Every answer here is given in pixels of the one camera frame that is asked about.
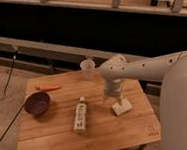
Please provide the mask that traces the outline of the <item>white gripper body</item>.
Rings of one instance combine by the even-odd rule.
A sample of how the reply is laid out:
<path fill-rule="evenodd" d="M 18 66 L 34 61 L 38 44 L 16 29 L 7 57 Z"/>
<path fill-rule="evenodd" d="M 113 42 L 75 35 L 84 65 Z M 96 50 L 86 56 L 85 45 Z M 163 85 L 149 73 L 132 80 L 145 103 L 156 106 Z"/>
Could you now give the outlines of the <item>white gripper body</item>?
<path fill-rule="evenodd" d="M 104 93 L 108 94 L 108 97 L 117 98 L 121 95 L 123 89 L 122 81 L 120 79 L 116 79 L 113 81 L 106 80 L 103 89 L 104 89 Z"/>

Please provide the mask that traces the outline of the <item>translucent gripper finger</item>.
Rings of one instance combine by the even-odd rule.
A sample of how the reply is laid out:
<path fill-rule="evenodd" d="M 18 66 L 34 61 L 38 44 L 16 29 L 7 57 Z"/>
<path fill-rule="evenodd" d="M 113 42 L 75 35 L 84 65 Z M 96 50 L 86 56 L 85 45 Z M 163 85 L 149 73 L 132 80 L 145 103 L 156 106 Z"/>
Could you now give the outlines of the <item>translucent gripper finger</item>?
<path fill-rule="evenodd" d="M 121 96 L 117 97 L 117 102 L 118 102 L 119 106 L 122 106 L 122 97 Z"/>
<path fill-rule="evenodd" d="M 105 94 L 105 93 L 104 93 L 102 99 L 104 100 L 104 102 L 105 102 L 106 100 L 108 100 L 108 94 Z"/>

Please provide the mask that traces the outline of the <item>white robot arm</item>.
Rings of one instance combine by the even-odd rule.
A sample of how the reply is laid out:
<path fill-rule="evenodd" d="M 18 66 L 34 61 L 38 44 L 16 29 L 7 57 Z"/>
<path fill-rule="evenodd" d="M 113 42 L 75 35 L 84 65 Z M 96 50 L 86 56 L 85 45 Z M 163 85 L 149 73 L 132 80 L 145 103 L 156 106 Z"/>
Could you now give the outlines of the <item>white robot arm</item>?
<path fill-rule="evenodd" d="M 162 150 L 187 150 L 187 51 L 131 62 L 115 55 L 98 70 L 105 80 L 106 97 L 119 96 L 122 81 L 127 78 L 161 83 Z"/>

